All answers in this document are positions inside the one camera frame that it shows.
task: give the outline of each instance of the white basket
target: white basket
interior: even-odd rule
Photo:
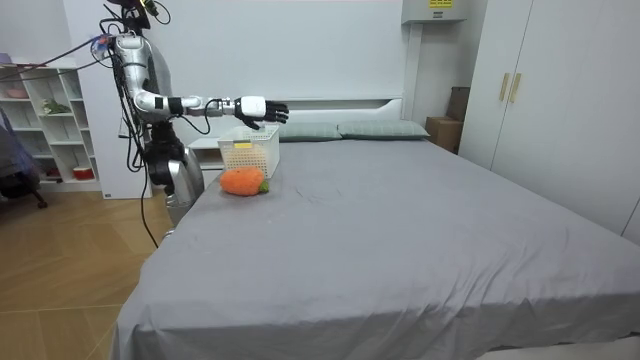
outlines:
[[[269,179],[280,162],[277,125],[267,125],[257,131],[246,126],[235,127],[218,139],[218,145],[226,170],[256,166]]]

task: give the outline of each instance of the wardrobe door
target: wardrobe door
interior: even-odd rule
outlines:
[[[491,169],[541,195],[603,2],[533,2]]]
[[[491,167],[533,0],[490,0],[482,28],[460,156]]]
[[[602,4],[576,64],[579,76],[559,124],[545,191],[560,205],[618,234],[640,197],[638,19],[638,0]]]

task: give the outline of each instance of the humanoid robot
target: humanoid robot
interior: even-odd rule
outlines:
[[[235,100],[201,96],[174,97],[171,77],[164,58],[146,38],[149,29],[147,12],[159,13],[152,0],[108,0],[121,6],[121,16],[103,23],[120,22],[124,31],[109,35],[107,51],[111,55],[114,79],[118,86],[123,114],[131,114],[138,122],[145,139],[142,159],[148,167],[151,182],[164,185],[166,206],[176,226],[204,191],[202,172],[195,155],[176,137],[172,121],[184,115],[221,117],[233,115],[254,129],[257,122],[286,123],[289,110],[285,104],[266,101],[259,96],[245,96]]]

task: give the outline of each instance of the cardboard box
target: cardboard box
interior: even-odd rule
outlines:
[[[429,141],[457,154],[460,148],[463,125],[462,121],[454,120],[448,116],[428,117],[426,128],[429,135],[431,135]]]
[[[449,100],[449,108],[447,108],[448,117],[453,120],[464,121],[464,117],[467,115],[470,93],[470,87],[451,88],[451,99]]]

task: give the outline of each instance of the orange plush toy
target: orange plush toy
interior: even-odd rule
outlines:
[[[247,166],[225,171],[220,176],[222,190],[240,196],[254,196],[269,192],[269,183],[264,180],[262,170]]]

